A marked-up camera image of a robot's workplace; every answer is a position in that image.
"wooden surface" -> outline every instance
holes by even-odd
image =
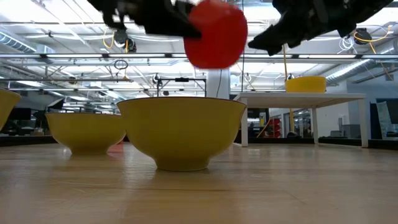
[[[398,153],[233,146],[199,172],[156,171],[130,144],[70,157],[0,148],[0,223],[396,223]]]
[[[247,98],[249,108],[321,108],[365,99],[359,93],[240,93],[234,100]]]

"red ball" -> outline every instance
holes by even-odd
[[[222,69],[236,63],[248,38],[248,22],[236,6],[204,0],[195,6],[189,21],[201,39],[184,38],[185,53],[197,68]]]

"white table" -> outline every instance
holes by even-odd
[[[358,101],[361,126],[362,147],[368,147],[368,127],[366,122],[365,94],[357,93],[240,93],[234,100],[240,101],[248,108],[311,108],[313,138],[318,144],[317,108]],[[242,117],[242,146],[248,146],[248,110]]]

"yellow bowl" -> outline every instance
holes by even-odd
[[[325,77],[298,77],[286,81],[287,93],[324,93]]]
[[[6,123],[13,107],[21,99],[17,93],[0,89],[0,130]]]
[[[246,105],[200,97],[161,97],[118,103],[131,143],[159,169],[206,169],[234,141]]]
[[[126,132],[122,117],[94,113],[47,113],[52,136],[72,154],[106,154]]]

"table leg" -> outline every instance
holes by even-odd
[[[318,136],[318,118],[317,118],[317,109],[312,108],[311,110],[312,116],[312,131],[313,131],[313,141],[315,144],[319,143],[319,136]]]
[[[247,98],[241,98],[241,102],[245,105],[248,104]],[[248,137],[248,108],[244,110],[242,120],[241,120],[241,138],[242,138],[242,147],[248,147],[249,145],[249,137]]]
[[[368,141],[368,122],[366,122],[365,100],[358,100],[359,120],[361,125],[361,141],[362,147],[369,147]]]

